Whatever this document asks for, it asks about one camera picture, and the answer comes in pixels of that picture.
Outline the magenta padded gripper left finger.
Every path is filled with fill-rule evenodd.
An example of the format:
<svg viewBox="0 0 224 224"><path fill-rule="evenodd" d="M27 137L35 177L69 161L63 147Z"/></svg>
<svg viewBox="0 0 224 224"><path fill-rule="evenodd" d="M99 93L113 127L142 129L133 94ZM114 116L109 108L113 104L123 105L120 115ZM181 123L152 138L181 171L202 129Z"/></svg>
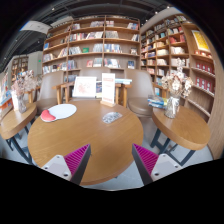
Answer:
<svg viewBox="0 0 224 224"><path fill-rule="evenodd" d="M42 167L42 169L79 185L90 155L91 146L87 144L66 156L54 156Z"/></svg>

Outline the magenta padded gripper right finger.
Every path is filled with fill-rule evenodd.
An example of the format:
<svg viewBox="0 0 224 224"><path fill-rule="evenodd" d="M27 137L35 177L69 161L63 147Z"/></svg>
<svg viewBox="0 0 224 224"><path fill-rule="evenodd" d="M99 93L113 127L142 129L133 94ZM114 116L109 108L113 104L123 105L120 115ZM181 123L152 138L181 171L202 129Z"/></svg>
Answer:
<svg viewBox="0 0 224 224"><path fill-rule="evenodd" d="M144 185L182 169L167 154L157 155L137 144L132 145L132 155Z"/></svg>

